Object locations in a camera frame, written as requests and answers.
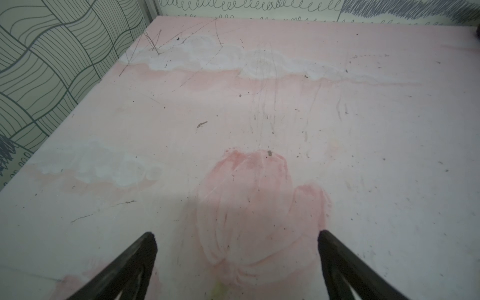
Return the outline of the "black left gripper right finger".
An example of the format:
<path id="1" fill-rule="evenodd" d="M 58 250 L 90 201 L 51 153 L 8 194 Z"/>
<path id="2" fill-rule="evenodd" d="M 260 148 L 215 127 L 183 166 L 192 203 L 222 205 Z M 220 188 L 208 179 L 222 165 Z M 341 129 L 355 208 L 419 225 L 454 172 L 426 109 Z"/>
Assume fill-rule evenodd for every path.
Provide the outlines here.
<path id="1" fill-rule="evenodd" d="M 317 248 L 331 300 L 407 300 L 327 230 L 319 232 Z"/>

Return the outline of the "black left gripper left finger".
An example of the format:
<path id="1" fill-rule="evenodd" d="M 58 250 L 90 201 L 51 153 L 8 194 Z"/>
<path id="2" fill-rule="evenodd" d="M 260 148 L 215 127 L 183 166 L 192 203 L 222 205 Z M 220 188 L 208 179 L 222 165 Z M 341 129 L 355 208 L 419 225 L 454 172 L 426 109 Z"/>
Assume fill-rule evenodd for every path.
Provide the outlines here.
<path id="1" fill-rule="evenodd" d="M 158 247 L 145 232 L 70 300 L 143 300 L 153 273 Z"/>

